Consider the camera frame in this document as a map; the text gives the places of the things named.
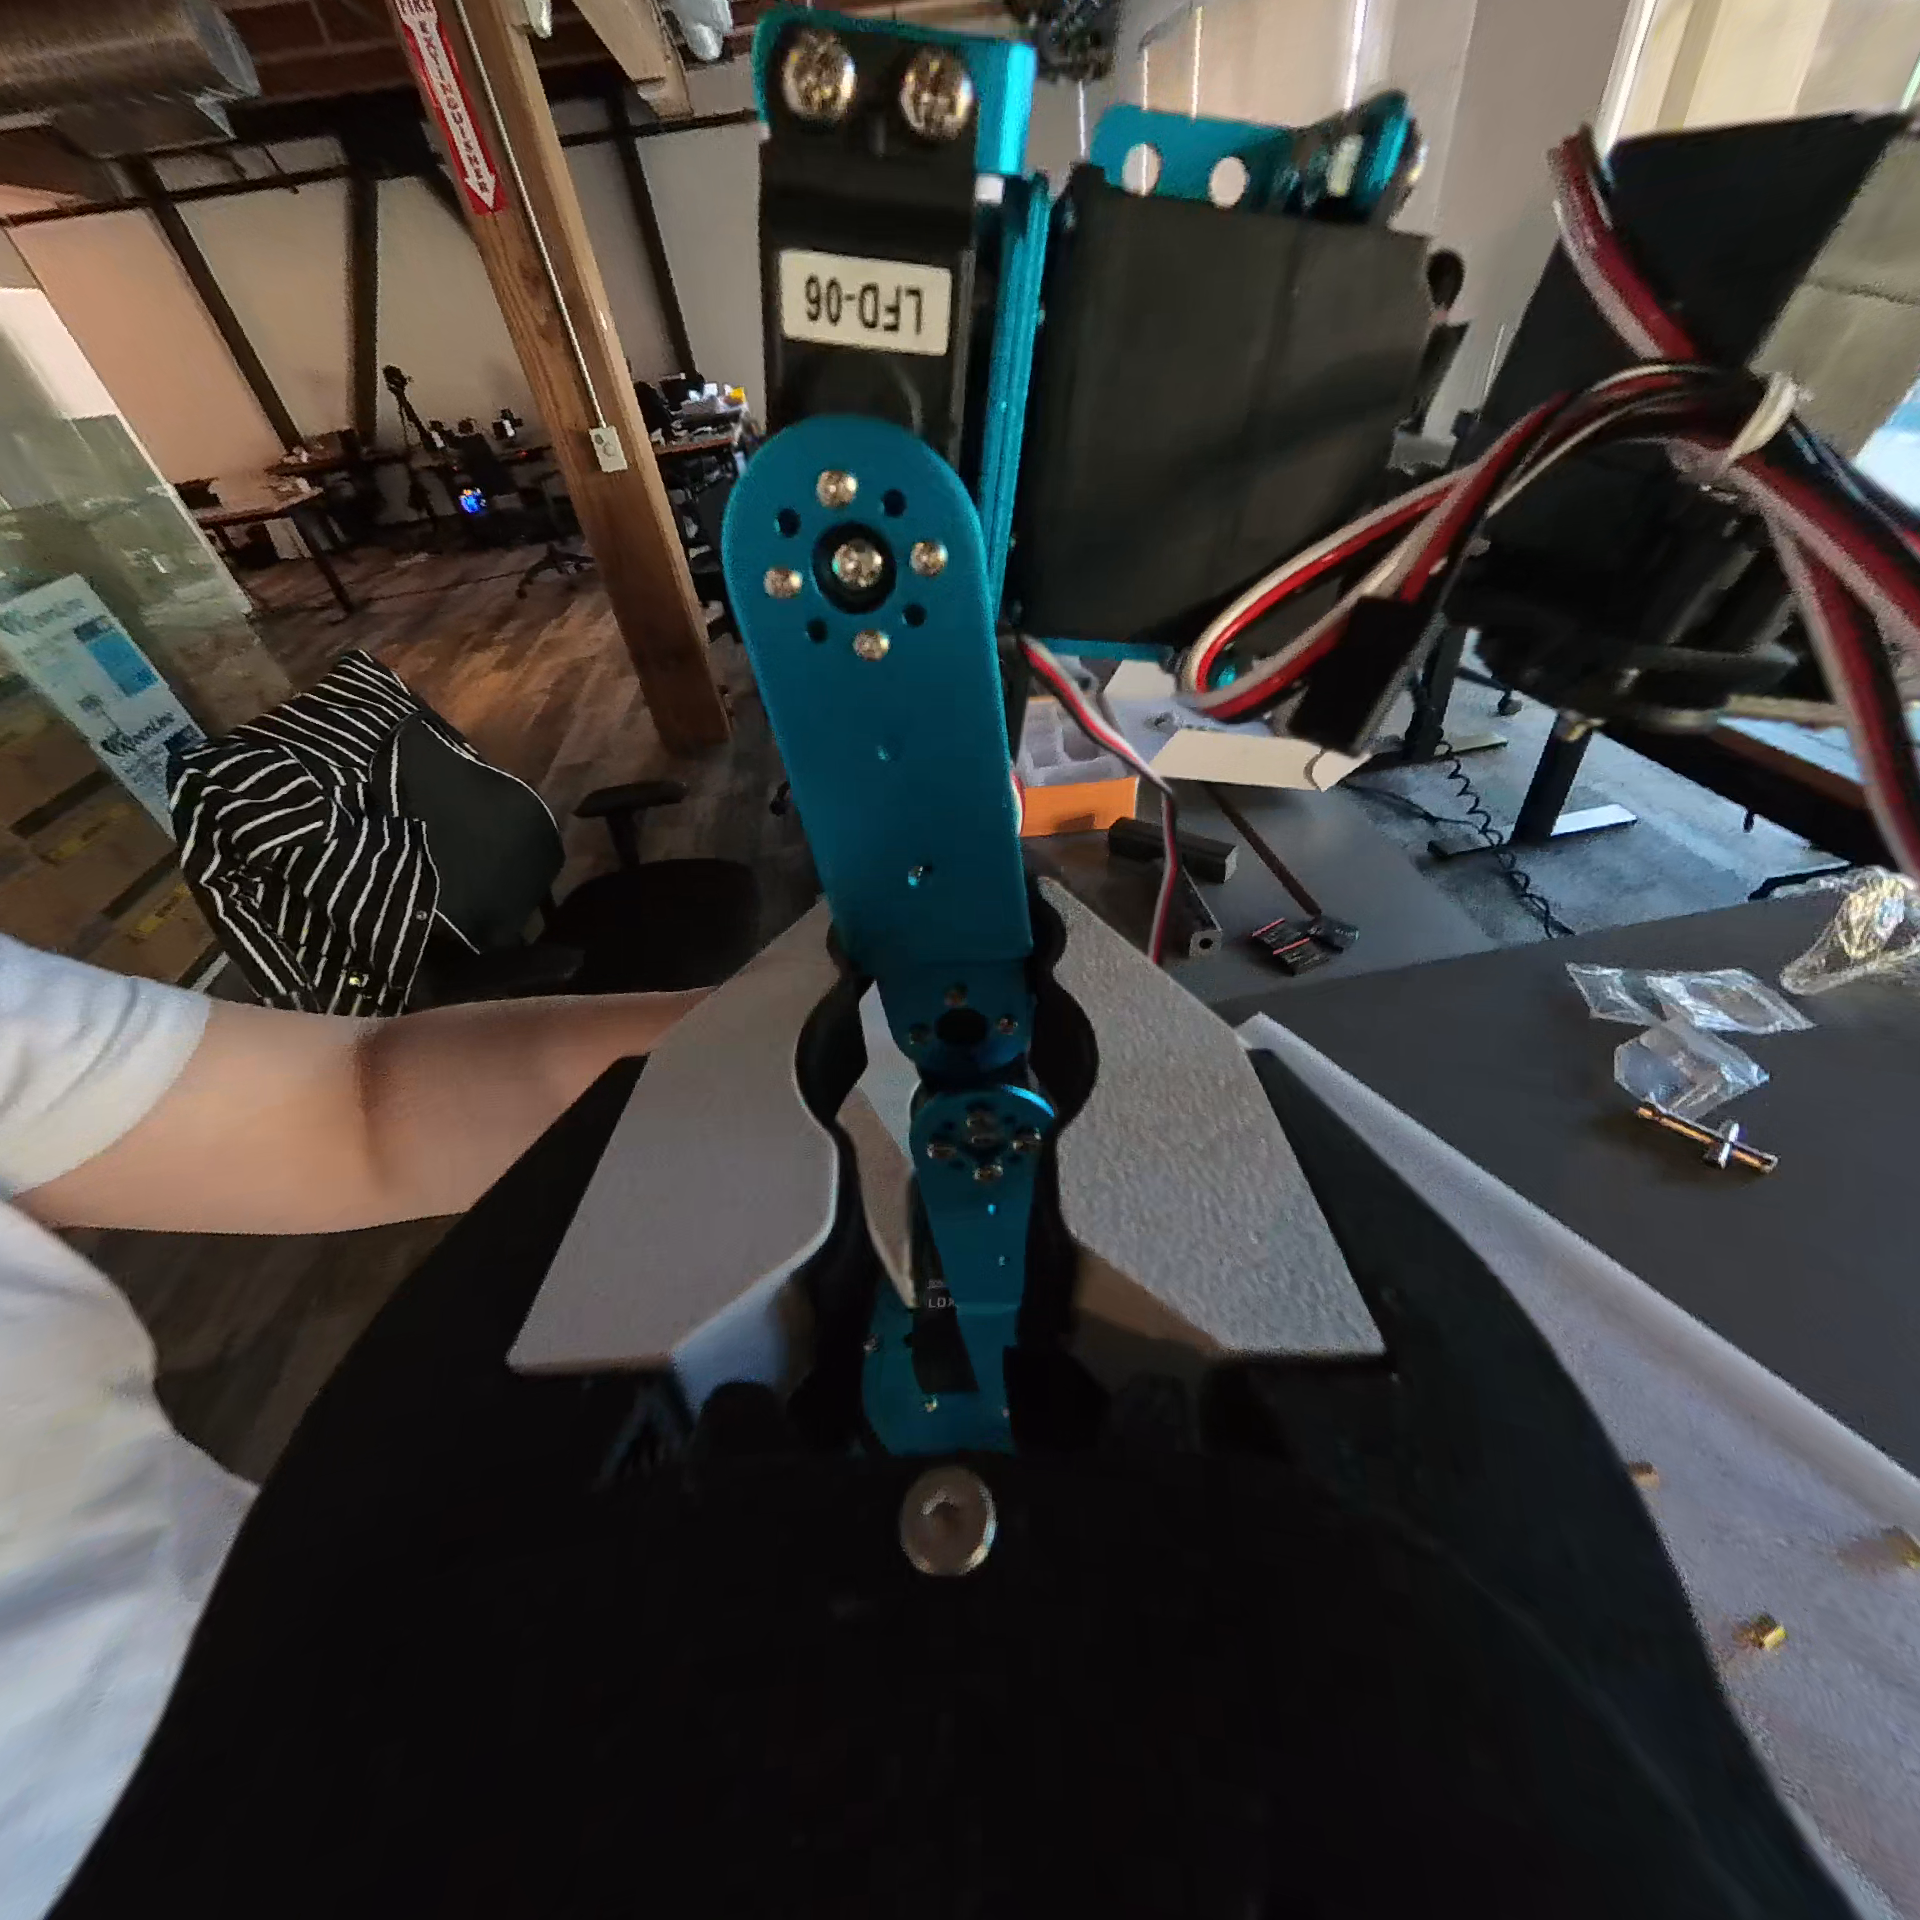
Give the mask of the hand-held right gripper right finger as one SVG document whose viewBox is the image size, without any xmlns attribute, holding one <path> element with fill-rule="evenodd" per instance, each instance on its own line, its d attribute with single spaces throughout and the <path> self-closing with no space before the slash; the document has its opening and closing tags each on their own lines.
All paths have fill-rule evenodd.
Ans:
<svg viewBox="0 0 1920 1920">
<path fill-rule="evenodd" d="M 1066 920 L 1058 988 L 1094 1038 L 1094 1092 L 1058 1143 L 1070 1358 L 1108 1390 L 1201 1387 L 1228 1358 L 1384 1358 L 1245 1038 L 1066 883 L 1038 902 Z"/>
</svg>

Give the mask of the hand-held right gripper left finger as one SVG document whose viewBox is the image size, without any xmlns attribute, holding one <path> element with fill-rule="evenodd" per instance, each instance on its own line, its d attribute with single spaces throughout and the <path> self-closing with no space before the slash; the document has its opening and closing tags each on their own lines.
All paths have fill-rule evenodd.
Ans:
<svg viewBox="0 0 1920 1920">
<path fill-rule="evenodd" d="M 717 1387 L 812 1377 L 818 1308 L 796 1268 L 832 1235 L 832 1136 L 796 1103 L 796 1020 L 832 988 L 818 902 L 705 1017 L 681 1017 L 518 1322 L 518 1377 L 667 1372 L 705 1407 Z"/>
</svg>

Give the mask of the blue toy robot arm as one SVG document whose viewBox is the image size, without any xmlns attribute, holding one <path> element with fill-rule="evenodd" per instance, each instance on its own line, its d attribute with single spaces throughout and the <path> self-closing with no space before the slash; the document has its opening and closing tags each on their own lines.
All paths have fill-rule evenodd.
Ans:
<svg viewBox="0 0 1920 1920">
<path fill-rule="evenodd" d="M 862 1322 L 855 1426 L 882 1451 L 1010 1451 L 1070 1426 L 1070 1288 L 1038 1061 L 1058 956 L 1019 877 L 1019 696 L 1118 732 L 1066 653 L 1162 653 L 1187 716 L 1289 716 L 1363 751 L 1442 619 L 1482 612 L 1570 716 L 1693 728 L 1771 696 L 1771 645 L 1658 658 L 1575 600 L 1575 464 L 1644 448 L 1761 518 L 1786 612 L 1873 751 L 1873 807 L 1920 854 L 1896 669 L 1920 645 L 1920 512 L 1866 476 L 1786 372 L 1754 372 L 1779 272 L 1648 231 L 1587 131 L 1548 146 L 1548 213 L 1587 324 L 1473 464 L 1372 507 L 1416 413 L 1442 294 L 1403 221 L 1426 128 L 1403 91 L 1315 128 L 1113 111 L 1048 190 L 1038 76 L 1113 55 L 1094 0 L 1010 0 L 1003 33 L 771 5 L 762 76 L 764 448 L 727 512 L 727 583 L 818 853 L 843 962 L 918 1061 L 918 1305 Z M 1548 492 L 1532 549 L 1473 542 Z"/>
</svg>

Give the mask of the person's left forearm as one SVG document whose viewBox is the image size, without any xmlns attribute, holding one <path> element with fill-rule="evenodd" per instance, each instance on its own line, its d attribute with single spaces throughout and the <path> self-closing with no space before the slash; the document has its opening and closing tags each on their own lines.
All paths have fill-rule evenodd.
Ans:
<svg viewBox="0 0 1920 1920">
<path fill-rule="evenodd" d="M 45 1231 L 341 1235 L 474 1210 L 681 997 L 272 1017 L 0 943 L 0 1193 Z"/>
</svg>

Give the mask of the grey desk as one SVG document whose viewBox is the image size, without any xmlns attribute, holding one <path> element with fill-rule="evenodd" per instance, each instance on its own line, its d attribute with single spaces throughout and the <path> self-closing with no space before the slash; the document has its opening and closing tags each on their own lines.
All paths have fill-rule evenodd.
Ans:
<svg viewBox="0 0 1920 1920">
<path fill-rule="evenodd" d="M 1209 791 L 1178 786 L 1178 824 L 1233 853 L 1228 883 L 1197 883 L 1216 945 L 1178 956 L 1174 978 L 1201 1008 L 1252 1008 L 1298 988 L 1335 988 L 1372 970 L 1488 956 L 1466 903 L 1450 903 L 1340 791 Z M 1308 970 L 1279 970 L 1252 934 L 1299 920 L 1308 903 L 1289 894 L 1299 883 L 1315 918 L 1352 920 L 1363 943 Z"/>
</svg>

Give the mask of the black office chair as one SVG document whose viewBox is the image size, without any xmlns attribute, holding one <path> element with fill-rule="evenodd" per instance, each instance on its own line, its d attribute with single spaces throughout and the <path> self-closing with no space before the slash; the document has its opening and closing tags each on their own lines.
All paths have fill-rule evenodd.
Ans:
<svg viewBox="0 0 1920 1920">
<path fill-rule="evenodd" d="M 678 997 L 762 956 L 762 877 L 731 854 L 641 854 L 641 824 L 681 786 L 614 786 L 581 812 L 614 833 L 614 877 L 564 894 L 564 824 L 502 768 L 431 716 L 393 732 L 393 807 L 431 833 L 436 918 L 412 1017 L 479 997 Z"/>
</svg>

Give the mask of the black rectangular block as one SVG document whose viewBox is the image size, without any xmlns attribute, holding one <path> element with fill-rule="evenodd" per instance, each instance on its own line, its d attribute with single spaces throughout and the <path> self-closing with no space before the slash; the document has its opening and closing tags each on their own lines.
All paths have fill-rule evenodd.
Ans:
<svg viewBox="0 0 1920 1920">
<path fill-rule="evenodd" d="M 1174 833 L 1174 853 L 1178 853 L 1187 883 L 1233 883 L 1233 843 Z M 1145 812 L 1108 824 L 1108 854 L 1162 864 L 1162 824 L 1145 824 Z"/>
</svg>

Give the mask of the small clear plastic bag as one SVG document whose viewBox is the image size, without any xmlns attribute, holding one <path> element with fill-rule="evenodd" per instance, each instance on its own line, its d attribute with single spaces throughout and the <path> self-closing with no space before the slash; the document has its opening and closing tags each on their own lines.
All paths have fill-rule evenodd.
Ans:
<svg viewBox="0 0 1920 1920">
<path fill-rule="evenodd" d="M 1771 1070 L 1751 1038 L 1799 1038 L 1799 1017 L 1754 970 L 1631 970 L 1631 962 L 1570 962 L 1587 1020 L 1620 1020 L 1619 1092 L 1675 1118 L 1718 1118 L 1722 1103 L 1754 1098 Z"/>
</svg>

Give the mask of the metal cross wrench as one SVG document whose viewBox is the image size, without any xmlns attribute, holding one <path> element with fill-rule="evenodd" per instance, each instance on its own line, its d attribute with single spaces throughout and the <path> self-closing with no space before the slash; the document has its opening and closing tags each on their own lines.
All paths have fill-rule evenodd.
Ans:
<svg viewBox="0 0 1920 1920">
<path fill-rule="evenodd" d="M 1631 1103 L 1631 1118 L 1648 1118 L 1648 1126 L 1678 1136 L 1678 1143 L 1693 1143 L 1696 1166 L 1718 1166 L 1718 1172 L 1754 1172 L 1754 1180 L 1771 1180 L 1771 1172 L 1779 1172 L 1779 1158 L 1751 1143 L 1751 1126 L 1742 1126 L 1742 1118 L 1704 1126 L 1704 1118 L 1665 1111 L 1665 1103 Z"/>
</svg>

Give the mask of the black white striped shirt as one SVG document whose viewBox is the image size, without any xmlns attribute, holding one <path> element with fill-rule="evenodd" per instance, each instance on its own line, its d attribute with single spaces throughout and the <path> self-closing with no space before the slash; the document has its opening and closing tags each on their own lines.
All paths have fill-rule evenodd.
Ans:
<svg viewBox="0 0 1920 1920">
<path fill-rule="evenodd" d="M 341 653 L 324 681 L 177 768 L 181 883 L 260 1008 L 412 1017 L 443 877 L 407 807 L 393 732 L 431 728 L 495 778 L 393 669 Z"/>
</svg>

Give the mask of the white foam sheet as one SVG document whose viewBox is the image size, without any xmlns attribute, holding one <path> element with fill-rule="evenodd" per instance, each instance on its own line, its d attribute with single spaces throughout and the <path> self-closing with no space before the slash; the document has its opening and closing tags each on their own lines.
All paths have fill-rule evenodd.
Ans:
<svg viewBox="0 0 1920 1920">
<path fill-rule="evenodd" d="M 1920 1576 L 1880 1576 L 1858 1546 L 1887 1526 L 1909 1532 L 1920 1482 L 1761 1358 L 1675 1308 L 1587 1235 L 1335 1070 L 1289 1020 L 1252 1017 L 1233 1038 L 1299 1070 L 1299 1092 L 1331 1098 L 1363 1143 L 1407 1172 L 1407 1189 L 1548 1338 L 1619 1461 L 1648 1461 L 1665 1473 L 1648 1513 L 1678 1562 L 1751 1744 L 1813 1857 L 1840 1870 L 1849 1906 L 1866 1920 L 1909 1920 Z M 1751 1648 L 1751 1618 L 1779 1618 L 1786 1648 Z"/>
</svg>

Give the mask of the blue white poster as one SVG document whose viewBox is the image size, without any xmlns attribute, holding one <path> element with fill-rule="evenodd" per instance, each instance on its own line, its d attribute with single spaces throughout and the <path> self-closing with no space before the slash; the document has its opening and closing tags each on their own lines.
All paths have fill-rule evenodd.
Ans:
<svg viewBox="0 0 1920 1920">
<path fill-rule="evenodd" d="M 0 653 L 103 760 L 142 760 L 181 732 L 177 681 L 150 669 L 92 575 L 10 595 Z"/>
</svg>

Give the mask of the wooden post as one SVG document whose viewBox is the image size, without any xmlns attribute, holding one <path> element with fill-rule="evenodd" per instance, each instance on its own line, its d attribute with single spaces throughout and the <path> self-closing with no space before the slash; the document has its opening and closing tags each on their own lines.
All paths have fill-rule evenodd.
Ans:
<svg viewBox="0 0 1920 1920">
<path fill-rule="evenodd" d="M 659 490 L 589 209 L 542 111 L 542 76 L 502 0 L 443 0 L 474 131 L 495 168 L 495 213 L 462 209 L 495 317 L 511 332 L 534 421 L 564 454 L 614 628 L 633 658 L 641 705 L 678 760 L 727 751 L 731 705 L 711 669 L 711 619 Z"/>
</svg>

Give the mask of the red wall sign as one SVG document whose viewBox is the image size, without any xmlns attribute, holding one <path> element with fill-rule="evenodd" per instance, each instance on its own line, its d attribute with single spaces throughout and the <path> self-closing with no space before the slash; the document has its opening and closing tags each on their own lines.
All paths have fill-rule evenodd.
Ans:
<svg viewBox="0 0 1920 1920">
<path fill-rule="evenodd" d="M 462 76 L 462 53 L 450 53 L 450 25 L 436 0 L 393 0 L 393 45 L 412 55 L 412 86 L 431 101 L 431 128 L 443 137 L 443 168 L 450 168 L 450 190 L 462 209 L 489 221 L 502 213 L 502 173 L 495 173 L 495 146 L 489 146 L 489 128 L 474 111 L 474 76 Z"/>
</svg>

